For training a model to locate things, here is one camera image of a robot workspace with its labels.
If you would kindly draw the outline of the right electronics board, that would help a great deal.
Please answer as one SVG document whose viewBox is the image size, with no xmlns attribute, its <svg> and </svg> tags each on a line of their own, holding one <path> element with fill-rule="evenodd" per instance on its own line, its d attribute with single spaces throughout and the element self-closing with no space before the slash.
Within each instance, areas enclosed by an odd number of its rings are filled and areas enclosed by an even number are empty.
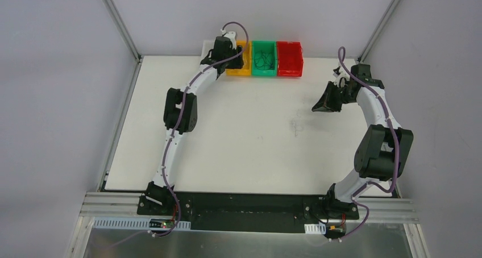
<svg viewBox="0 0 482 258">
<path fill-rule="evenodd" d="M 338 225 L 338 226 L 327 226 L 325 237 L 328 239 L 338 239 L 344 237 L 346 234 L 346 226 L 345 225 Z"/>
</svg>

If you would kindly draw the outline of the electronics board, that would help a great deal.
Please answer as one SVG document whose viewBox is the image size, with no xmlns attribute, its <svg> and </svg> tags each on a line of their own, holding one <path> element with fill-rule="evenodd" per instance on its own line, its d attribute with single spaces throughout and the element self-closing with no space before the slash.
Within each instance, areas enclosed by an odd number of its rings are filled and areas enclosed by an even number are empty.
<svg viewBox="0 0 482 258">
<path fill-rule="evenodd" d="M 338 225 L 338 226 L 327 226 L 325 237 L 328 239 L 338 239 L 344 237 L 346 234 L 346 226 L 345 225 Z"/>
<path fill-rule="evenodd" d="M 149 220 L 148 226 L 152 230 L 168 230 L 176 226 L 176 221 L 173 219 L 152 218 Z"/>
</svg>

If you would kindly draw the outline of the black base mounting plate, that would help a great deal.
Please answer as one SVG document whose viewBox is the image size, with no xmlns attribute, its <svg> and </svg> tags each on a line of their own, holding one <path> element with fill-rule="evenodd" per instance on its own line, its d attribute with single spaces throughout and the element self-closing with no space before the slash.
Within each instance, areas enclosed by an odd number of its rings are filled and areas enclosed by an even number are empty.
<svg viewBox="0 0 482 258">
<path fill-rule="evenodd" d="M 354 203 L 328 205 L 324 195 L 177 192 L 181 220 L 193 230 L 297 234 L 321 219 L 358 220 Z"/>
</svg>

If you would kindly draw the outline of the green plastic bin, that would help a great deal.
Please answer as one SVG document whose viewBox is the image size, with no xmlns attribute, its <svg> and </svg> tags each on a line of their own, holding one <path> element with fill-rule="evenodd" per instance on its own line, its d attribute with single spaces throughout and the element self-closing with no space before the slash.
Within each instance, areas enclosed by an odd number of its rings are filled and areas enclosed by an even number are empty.
<svg viewBox="0 0 482 258">
<path fill-rule="evenodd" d="M 255 40 L 252 42 L 252 75 L 276 77 L 278 68 L 275 41 Z"/>
</svg>

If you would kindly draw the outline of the white plastic bin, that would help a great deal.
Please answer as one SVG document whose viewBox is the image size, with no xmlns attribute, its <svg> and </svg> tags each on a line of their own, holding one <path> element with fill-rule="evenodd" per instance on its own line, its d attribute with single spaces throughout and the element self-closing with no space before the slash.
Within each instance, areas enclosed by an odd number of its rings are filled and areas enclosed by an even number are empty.
<svg viewBox="0 0 482 258">
<path fill-rule="evenodd" d="M 200 60 L 202 61 L 208 55 L 209 51 L 212 50 L 213 48 L 214 48 L 214 40 L 204 40 L 202 45 Z"/>
</svg>

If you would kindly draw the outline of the orange plastic bin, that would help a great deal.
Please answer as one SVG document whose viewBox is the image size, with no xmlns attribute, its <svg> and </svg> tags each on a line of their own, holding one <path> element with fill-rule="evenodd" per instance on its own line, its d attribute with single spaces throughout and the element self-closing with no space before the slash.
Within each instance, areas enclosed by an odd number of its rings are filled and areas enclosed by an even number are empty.
<svg viewBox="0 0 482 258">
<path fill-rule="evenodd" d="M 243 52 L 243 67 L 240 69 L 226 69 L 227 76 L 252 76 L 252 42 L 248 43 L 247 49 Z"/>
</svg>

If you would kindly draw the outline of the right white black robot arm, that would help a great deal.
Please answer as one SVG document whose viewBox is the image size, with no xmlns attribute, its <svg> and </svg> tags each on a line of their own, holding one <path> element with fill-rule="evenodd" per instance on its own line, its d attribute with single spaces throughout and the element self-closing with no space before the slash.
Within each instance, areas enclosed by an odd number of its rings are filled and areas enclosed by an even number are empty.
<svg viewBox="0 0 482 258">
<path fill-rule="evenodd" d="M 367 64 L 353 65 L 346 71 L 339 65 L 313 112 L 339 113 L 342 106 L 357 103 L 367 124 L 354 154 L 352 171 L 332 184 L 319 203 L 322 217 L 356 219 L 355 201 L 370 187 L 392 193 L 402 175 L 414 140 L 411 130 L 401 127 L 394 118 L 385 98 L 384 84 L 371 76 Z"/>
</svg>

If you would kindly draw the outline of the left electronics board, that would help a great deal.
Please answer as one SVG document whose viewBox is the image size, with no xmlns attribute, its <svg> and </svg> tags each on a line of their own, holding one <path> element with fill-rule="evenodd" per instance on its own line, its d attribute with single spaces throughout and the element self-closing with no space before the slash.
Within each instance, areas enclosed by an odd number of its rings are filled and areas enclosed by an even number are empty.
<svg viewBox="0 0 482 258">
<path fill-rule="evenodd" d="M 176 221 L 173 219 L 152 218 L 149 220 L 148 226 L 152 230 L 168 230 L 176 226 Z"/>
</svg>

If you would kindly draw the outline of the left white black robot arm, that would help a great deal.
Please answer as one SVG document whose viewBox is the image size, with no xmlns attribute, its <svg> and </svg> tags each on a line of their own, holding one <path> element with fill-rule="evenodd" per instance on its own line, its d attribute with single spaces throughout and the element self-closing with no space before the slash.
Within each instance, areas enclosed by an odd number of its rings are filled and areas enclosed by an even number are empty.
<svg viewBox="0 0 482 258">
<path fill-rule="evenodd" d="M 201 60 L 197 73 L 186 85 L 167 91 L 163 121 L 166 128 L 164 150 L 157 171 L 149 182 L 142 203 L 151 205 L 160 215 L 167 215 L 179 207 L 173 193 L 176 175 L 175 160 L 184 136 L 197 125 L 197 96 L 215 83 L 226 69 L 243 67 L 243 51 L 249 46 L 238 45 L 234 31 L 216 37 L 214 45 Z"/>
</svg>

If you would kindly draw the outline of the red plastic bin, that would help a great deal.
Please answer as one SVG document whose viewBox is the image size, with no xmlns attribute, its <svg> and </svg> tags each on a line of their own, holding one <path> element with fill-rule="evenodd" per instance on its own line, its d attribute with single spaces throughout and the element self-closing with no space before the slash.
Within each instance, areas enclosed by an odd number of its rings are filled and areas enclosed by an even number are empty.
<svg viewBox="0 0 482 258">
<path fill-rule="evenodd" d="M 301 77 L 304 67 L 302 46 L 299 41 L 277 41 L 279 77 Z"/>
</svg>

